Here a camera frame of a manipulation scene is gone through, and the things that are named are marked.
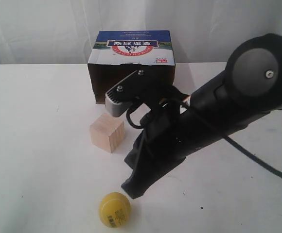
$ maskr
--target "white tabletop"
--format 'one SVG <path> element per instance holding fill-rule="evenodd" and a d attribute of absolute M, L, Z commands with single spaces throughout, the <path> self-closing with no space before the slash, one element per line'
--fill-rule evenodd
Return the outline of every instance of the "white tabletop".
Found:
<path fill-rule="evenodd" d="M 175 85 L 191 93 L 224 65 L 178 64 Z M 0 65 L 0 233 L 114 231 L 98 205 L 123 193 L 131 173 L 123 159 L 140 131 L 126 123 L 124 142 L 104 152 L 88 132 L 103 112 L 86 65 Z M 232 137 L 282 171 L 282 112 Z M 131 221 L 117 232 L 282 232 L 282 180 L 222 140 L 131 203 Z"/>

